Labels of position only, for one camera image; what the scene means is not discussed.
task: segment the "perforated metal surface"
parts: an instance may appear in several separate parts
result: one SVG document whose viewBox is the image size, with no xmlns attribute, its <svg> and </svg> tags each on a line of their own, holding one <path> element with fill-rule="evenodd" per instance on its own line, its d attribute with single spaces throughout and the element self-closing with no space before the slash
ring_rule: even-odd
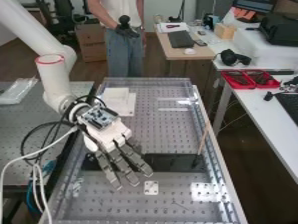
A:
<svg viewBox="0 0 298 224">
<path fill-rule="evenodd" d="M 123 86 L 124 82 L 108 82 L 105 87 Z M 135 117 L 124 117 L 135 138 L 143 145 L 143 153 L 196 154 L 199 139 L 189 109 L 189 88 L 184 82 L 160 80 L 160 85 L 144 81 L 125 84 L 137 94 Z"/>
<path fill-rule="evenodd" d="M 208 183 L 207 174 L 156 173 L 149 179 L 140 175 L 141 184 L 132 187 L 123 181 L 124 188 L 120 191 L 111 188 L 105 176 L 99 172 L 84 172 L 81 178 L 83 188 L 79 197 L 74 197 L 70 202 L 66 219 L 129 222 L 221 221 L 217 202 L 205 200 L 209 192 L 201 195 L 201 200 L 193 201 L 192 183 Z M 159 181 L 159 195 L 144 194 L 147 180 Z"/>
<path fill-rule="evenodd" d="M 0 83 L 0 89 L 7 89 L 11 83 Z M 74 82 L 72 91 L 78 96 L 89 94 L 92 82 Z M 20 144 L 24 136 L 38 125 L 58 121 L 60 119 L 59 114 L 50 108 L 43 100 L 44 88 L 42 83 L 30 91 L 28 95 L 18 105 L 0 106 L 0 169 L 12 159 L 20 157 Z M 42 146 L 46 133 L 48 129 L 40 130 L 36 135 L 28 139 L 26 152 L 35 151 Z M 54 160 L 63 150 L 66 141 L 59 143 L 56 147 L 50 150 L 44 155 L 44 162 Z M 20 161 L 14 164 L 6 173 L 4 185 L 27 185 L 30 173 L 32 171 L 31 166 Z"/>
<path fill-rule="evenodd" d="M 137 93 L 136 116 L 123 120 L 144 153 L 197 153 L 207 122 L 189 79 L 108 79 L 100 93 L 107 87 L 129 87 Z M 51 198 L 56 223 L 240 223 L 211 136 L 203 155 L 205 171 L 155 172 L 149 179 L 140 176 L 141 185 L 136 188 L 121 178 L 120 192 L 100 171 L 81 170 L 87 154 L 81 139 L 72 153 Z M 159 181 L 157 196 L 144 194 L 147 180 Z"/>
</svg>

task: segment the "computer monitor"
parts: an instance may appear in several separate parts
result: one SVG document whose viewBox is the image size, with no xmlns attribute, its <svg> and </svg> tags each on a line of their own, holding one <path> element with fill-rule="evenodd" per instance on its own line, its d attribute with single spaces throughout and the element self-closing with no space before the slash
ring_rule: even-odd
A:
<svg viewBox="0 0 298 224">
<path fill-rule="evenodd" d="M 273 11 L 277 0 L 234 0 L 233 5 L 237 8 L 249 9 L 260 13 L 269 13 Z"/>
</svg>

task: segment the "robotic arm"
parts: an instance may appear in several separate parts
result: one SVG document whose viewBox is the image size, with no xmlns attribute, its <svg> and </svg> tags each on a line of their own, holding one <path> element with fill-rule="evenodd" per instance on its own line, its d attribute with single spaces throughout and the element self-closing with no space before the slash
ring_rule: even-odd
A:
<svg viewBox="0 0 298 224">
<path fill-rule="evenodd" d="M 83 130 L 87 148 L 96 154 L 111 184 L 117 190 L 121 188 L 112 162 L 131 185 L 137 186 L 139 177 L 124 157 L 147 177 L 153 175 L 153 170 L 133 150 L 132 131 L 119 114 L 101 104 L 91 106 L 78 101 L 71 92 L 70 72 L 76 62 L 74 49 L 60 44 L 16 0 L 0 0 L 0 22 L 40 55 L 36 65 L 46 103 Z"/>
</svg>

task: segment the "person's hand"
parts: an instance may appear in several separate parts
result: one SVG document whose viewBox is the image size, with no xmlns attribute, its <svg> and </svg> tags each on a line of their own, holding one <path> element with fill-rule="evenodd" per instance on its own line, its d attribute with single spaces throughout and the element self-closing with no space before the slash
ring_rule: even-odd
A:
<svg viewBox="0 0 298 224">
<path fill-rule="evenodd" d="M 131 27 L 124 29 L 124 27 L 121 25 L 117 25 L 115 31 L 119 35 L 128 37 L 128 38 L 139 38 L 140 37 L 140 34 L 136 33 Z"/>
</svg>

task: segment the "red tray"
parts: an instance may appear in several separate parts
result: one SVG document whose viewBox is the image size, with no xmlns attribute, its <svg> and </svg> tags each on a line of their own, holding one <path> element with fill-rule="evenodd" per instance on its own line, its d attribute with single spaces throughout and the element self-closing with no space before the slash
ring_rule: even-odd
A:
<svg viewBox="0 0 298 224">
<path fill-rule="evenodd" d="M 260 89 L 280 88 L 281 83 L 273 78 L 273 76 L 268 72 L 262 70 L 245 70 L 244 72 L 249 76 L 249 78 L 254 81 L 257 88 Z"/>
<path fill-rule="evenodd" d="M 228 70 L 221 72 L 223 77 L 234 89 L 254 89 L 256 82 L 249 76 L 238 70 Z"/>
</svg>

